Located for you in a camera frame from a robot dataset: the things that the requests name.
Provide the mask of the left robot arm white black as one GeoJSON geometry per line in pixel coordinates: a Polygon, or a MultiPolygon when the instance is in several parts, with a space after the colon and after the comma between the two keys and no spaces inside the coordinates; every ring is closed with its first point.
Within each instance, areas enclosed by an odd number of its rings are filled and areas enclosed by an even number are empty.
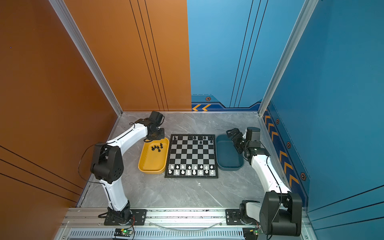
{"type": "Polygon", "coordinates": [[[126,225],[131,221],[133,213],[122,184],[123,154],[140,140],[164,139],[165,131],[160,127],[163,121],[164,116],[153,111],[148,118],[138,119],[116,138],[95,144],[90,171],[103,186],[108,200],[105,225],[126,225]]]}

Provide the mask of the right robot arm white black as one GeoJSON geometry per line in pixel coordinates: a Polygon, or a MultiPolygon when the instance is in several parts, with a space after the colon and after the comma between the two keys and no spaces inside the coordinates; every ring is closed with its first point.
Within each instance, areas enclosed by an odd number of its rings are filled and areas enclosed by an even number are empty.
{"type": "Polygon", "coordinates": [[[271,154],[260,141],[260,129],[248,127],[243,134],[234,128],[226,132],[236,151],[256,171],[265,195],[263,201],[243,200],[240,220],[245,225],[261,228],[267,239],[274,236],[301,235],[303,202],[283,183],[270,160],[271,154]]]}

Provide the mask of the black white chess board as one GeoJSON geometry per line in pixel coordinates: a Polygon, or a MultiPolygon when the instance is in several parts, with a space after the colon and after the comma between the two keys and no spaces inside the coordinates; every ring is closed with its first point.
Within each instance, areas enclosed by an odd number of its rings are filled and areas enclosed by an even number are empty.
{"type": "MultiPolygon", "coordinates": [[[[169,146],[166,170],[170,164],[215,164],[218,171],[216,154],[216,136],[213,134],[172,134],[169,146]],[[207,145],[200,145],[198,136],[207,136],[207,145]]],[[[217,178],[181,178],[181,179],[217,179],[217,178]]]]}

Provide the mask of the white chess piece row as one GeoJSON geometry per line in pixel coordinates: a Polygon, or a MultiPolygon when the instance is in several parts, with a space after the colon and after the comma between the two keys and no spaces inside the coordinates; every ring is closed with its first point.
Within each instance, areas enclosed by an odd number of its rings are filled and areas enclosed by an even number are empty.
{"type": "Polygon", "coordinates": [[[166,178],[218,178],[215,164],[170,164],[166,178]]]}

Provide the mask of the green circuit board left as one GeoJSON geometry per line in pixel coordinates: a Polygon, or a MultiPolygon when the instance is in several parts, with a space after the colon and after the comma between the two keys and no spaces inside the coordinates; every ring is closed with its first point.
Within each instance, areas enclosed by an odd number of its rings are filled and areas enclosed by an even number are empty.
{"type": "Polygon", "coordinates": [[[135,231],[133,229],[116,228],[114,232],[114,239],[117,239],[117,240],[132,240],[134,236],[135,236],[135,231]]]}

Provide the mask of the teal plastic tray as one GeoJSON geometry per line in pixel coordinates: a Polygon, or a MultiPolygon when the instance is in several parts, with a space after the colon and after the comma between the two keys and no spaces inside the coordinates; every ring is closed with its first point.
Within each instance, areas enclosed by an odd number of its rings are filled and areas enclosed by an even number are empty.
{"type": "Polygon", "coordinates": [[[237,171],[244,165],[244,159],[240,155],[233,142],[222,134],[216,137],[217,163],[223,171],[237,171]]]}

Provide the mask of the yellow plastic tray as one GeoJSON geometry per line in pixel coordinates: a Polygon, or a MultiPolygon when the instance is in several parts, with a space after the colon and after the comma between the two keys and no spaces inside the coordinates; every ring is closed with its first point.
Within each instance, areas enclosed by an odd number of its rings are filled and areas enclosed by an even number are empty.
{"type": "Polygon", "coordinates": [[[145,142],[138,163],[139,170],[146,174],[163,173],[166,168],[169,144],[170,141],[167,138],[145,142]]]}

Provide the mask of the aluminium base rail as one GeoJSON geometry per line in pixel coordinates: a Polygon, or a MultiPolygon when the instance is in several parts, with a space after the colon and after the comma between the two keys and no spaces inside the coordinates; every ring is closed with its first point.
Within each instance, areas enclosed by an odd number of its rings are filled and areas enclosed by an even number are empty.
{"type": "Polygon", "coordinates": [[[261,228],[242,225],[229,208],[134,208],[127,225],[106,226],[102,208],[70,208],[56,240],[116,240],[116,228],[133,229],[133,240],[267,240],[261,228]]]}

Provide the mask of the aluminium corner post left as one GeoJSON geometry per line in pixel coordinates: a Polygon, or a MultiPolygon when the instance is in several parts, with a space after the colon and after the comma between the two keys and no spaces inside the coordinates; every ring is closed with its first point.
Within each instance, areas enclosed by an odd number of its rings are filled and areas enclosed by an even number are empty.
{"type": "Polygon", "coordinates": [[[71,40],[81,54],[92,75],[94,76],[95,80],[97,81],[98,85],[100,86],[101,90],[103,91],[104,95],[106,96],[107,100],[109,101],[111,107],[117,116],[121,117],[123,114],[123,109],[120,106],[115,94],[113,93],[112,88],[110,87],[94,55],[92,54],[92,51],[84,39],[79,27],[72,17],[67,5],[62,0],[49,0],[49,2],[59,17],[61,23],[65,27],[71,40]]]}

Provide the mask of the aluminium corner post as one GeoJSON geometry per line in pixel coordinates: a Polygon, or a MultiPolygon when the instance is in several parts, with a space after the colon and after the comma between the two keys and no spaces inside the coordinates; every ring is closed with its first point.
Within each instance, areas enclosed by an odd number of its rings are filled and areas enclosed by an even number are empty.
{"type": "Polygon", "coordinates": [[[319,0],[305,0],[258,110],[262,117],[286,71],[319,0]]]}
{"type": "Polygon", "coordinates": [[[101,90],[103,91],[104,95],[106,96],[107,100],[109,101],[111,107],[117,116],[121,117],[123,114],[123,109],[120,106],[115,94],[113,93],[112,88],[110,87],[94,55],[92,54],[92,51],[84,39],[79,27],[72,17],[67,5],[62,0],[49,0],[49,2],[59,17],[61,23],[65,27],[71,40],[81,54],[92,75],[94,76],[95,80],[97,81],[98,85],[100,86],[101,90]]]}

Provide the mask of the aluminium corner post right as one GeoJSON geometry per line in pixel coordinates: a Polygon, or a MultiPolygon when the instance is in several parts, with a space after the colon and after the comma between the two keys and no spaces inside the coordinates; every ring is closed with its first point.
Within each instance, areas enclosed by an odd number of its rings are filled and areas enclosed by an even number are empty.
{"type": "Polygon", "coordinates": [[[319,0],[305,0],[258,110],[262,117],[286,71],[319,0]]]}

